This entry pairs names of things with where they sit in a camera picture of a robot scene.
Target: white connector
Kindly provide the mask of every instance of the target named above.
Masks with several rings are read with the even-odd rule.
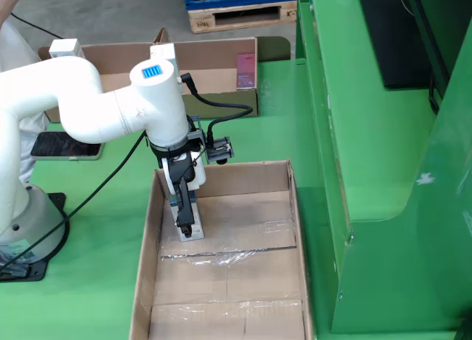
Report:
[[[61,56],[86,58],[77,39],[54,40],[49,48],[49,54],[51,55],[51,58],[59,58]]]
[[[180,78],[180,74],[178,73],[178,65],[177,65],[177,58],[176,58],[176,48],[174,44],[158,44],[152,45],[150,47],[150,59],[162,59],[170,61],[174,66],[174,74],[178,79]],[[184,87],[182,86],[182,82],[178,82],[181,94],[184,93]]]

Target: cardboard box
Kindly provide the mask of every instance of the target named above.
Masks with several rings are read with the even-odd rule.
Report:
[[[154,176],[130,340],[313,339],[290,162],[212,165],[206,177],[205,238],[182,243]]]
[[[264,52],[263,60],[290,59],[290,43],[286,39],[266,37],[262,40],[262,47],[258,46],[259,40],[260,38],[240,38],[175,43],[180,73],[189,72],[198,93],[208,100],[249,105],[254,109],[250,116],[257,116],[257,61],[260,51]],[[169,36],[163,28],[152,43],[83,45],[82,50],[87,60],[97,67],[101,74],[103,91],[107,92],[129,86],[130,70],[150,58],[150,46],[166,43],[169,43]],[[237,56],[250,53],[256,57],[254,87],[238,91]],[[38,54],[41,60],[50,58],[48,48],[40,48]],[[200,118],[224,117],[240,111],[205,105],[195,99],[186,86],[184,102],[187,114],[198,114]],[[46,113],[52,122],[60,122],[57,108]]]

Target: concrete floor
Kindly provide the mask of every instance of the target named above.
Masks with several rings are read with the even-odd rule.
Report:
[[[64,38],[81,44],[152,41],[166,27],[171,41],[280,35],[294,51],[295,24],[256,27],[207,34],[193,34],[184,0],[20,0],[14,13]],[[17,22],[33,49],[53,40],[37,29]]]

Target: green metal cabinet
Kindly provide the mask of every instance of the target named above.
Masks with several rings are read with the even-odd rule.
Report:
[[[472,307],[472,27],[437,117],[426,91],[383,87],[358,0],[299,0],[297,31],[333,248],[311,270],[319,332],[456,328]]]

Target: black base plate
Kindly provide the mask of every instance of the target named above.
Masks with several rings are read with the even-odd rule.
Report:
[[[64,204],[66,203],[66,195],[61,192],[55,192],[47,194],[51,199],[52,203],[58,208],[61,215],[66,218],[67,214],[64,212]],[[14,277],[10,274],[0,274],[0,283],[1,282],[32,282],[32,281],[41,281],[44,276],[46,276],[47,265],[49,261],[62,249],[64,244],[67,241],[69,236],[70,223],[67,221],[66,229],[64,230],[64,235],[58,246],[42,260],[37,261],[36,263],[30,264],[30,270],[26,277]]]

